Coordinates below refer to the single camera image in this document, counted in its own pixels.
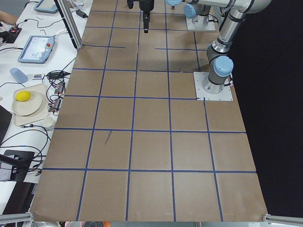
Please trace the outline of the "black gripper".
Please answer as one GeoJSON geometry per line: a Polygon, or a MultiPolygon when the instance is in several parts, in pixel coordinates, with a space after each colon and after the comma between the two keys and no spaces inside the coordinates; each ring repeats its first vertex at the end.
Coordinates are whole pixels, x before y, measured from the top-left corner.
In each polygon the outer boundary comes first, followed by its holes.
{"type": "Polygon", "coordinates": [[[150,11],[154,9],[154,0],[139,0],[139,8],[143,11],[143,30],[149,32],[150,11]]]}

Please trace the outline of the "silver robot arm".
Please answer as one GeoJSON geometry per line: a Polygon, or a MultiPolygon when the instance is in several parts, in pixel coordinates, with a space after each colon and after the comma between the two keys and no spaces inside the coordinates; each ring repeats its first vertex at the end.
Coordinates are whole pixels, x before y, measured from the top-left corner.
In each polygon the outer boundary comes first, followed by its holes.
{"type": "MultiPolygon", "coordinates": [[[[149,32],[150,12],[154,9],[153,0],[139,0],[139,8],[143,12],[143,30],[149,32]]],[[[189,1],[184,5],[183,11],[187,18],[197,16],[208,17],[211,6],[198,4],[197,0],[189,1]]]]}
{"type": "Polygon", "coordinates": [[[233,38],[245,21],[247,14],[254,14],[264,10],[269,0],[186,0],[187,5],[214,6],[228,9],[227,18],[222,22],[220,33],[215,41],[207,48],[206,54],[210,65],[208,77],[203,80],[203,89],[210,94],[221,93],[225,80],[231,74],[233,61],[227,53],[233,38]]]}

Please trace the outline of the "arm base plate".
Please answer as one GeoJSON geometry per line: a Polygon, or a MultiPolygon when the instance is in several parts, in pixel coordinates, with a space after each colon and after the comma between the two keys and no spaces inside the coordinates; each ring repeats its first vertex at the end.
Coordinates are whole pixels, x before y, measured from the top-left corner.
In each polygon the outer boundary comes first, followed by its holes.
{"type": "Polygon", "coordinates": [[[209,81],[209,72],[194,72],[196,99],[201,101],[233,101],[228,79],[221,85],[209,81]]]}
{"type": "Polygon", "coordinates": [[[193,18],[186,18],[188,31],[200,31],[200,32],[215,32],[214,18],[208,16],[196,16],[193,18]]]}

